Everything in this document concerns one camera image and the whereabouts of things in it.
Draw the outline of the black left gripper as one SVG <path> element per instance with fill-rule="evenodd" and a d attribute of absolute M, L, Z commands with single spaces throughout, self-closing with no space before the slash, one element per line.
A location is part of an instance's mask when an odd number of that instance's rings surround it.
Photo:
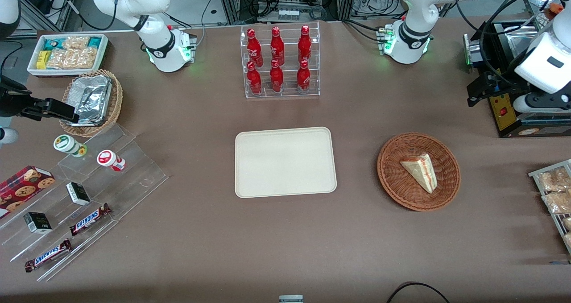
<path fill-rule="evenodd" d="M 514 71 L 502 78 L 492 74 L 481 74 L 472 82 L 472 90 L 468 90 L 467 104 L 470 108 L 487 98 L 508 101 L 512 106 L 516 98 L 530 92 L 530 84 Z"/>

